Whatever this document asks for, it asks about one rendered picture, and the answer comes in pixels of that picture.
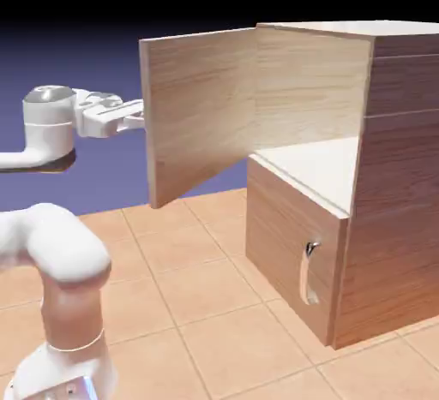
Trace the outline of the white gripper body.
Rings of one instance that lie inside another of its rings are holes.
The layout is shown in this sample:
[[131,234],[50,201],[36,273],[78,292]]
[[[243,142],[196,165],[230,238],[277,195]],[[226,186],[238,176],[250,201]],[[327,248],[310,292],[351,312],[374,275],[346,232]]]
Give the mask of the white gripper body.
[[103,99],[82,111],[81,136],[104,139],[122,133],[118,124],[126,116],[143,116],[143,101],[135,99],[123,102],[117,99]]

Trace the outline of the plain light wood cabinet door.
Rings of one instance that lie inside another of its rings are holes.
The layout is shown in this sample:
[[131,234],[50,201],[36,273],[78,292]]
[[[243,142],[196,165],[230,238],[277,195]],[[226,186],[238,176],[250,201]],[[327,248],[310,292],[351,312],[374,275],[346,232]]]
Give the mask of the plain light wood cabinet door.
[[142,39],[139,54],[149,201],[161,208],[250,153],[256,30]]

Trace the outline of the light wood cabinet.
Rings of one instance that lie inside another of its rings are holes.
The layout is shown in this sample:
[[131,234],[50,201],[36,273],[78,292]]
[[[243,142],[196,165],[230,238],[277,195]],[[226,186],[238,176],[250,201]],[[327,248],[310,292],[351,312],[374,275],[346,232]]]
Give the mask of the light wood cabinet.
[[349,216],[327,346],[439,315],[439,23],[260,23],[256,39],[249,159]]

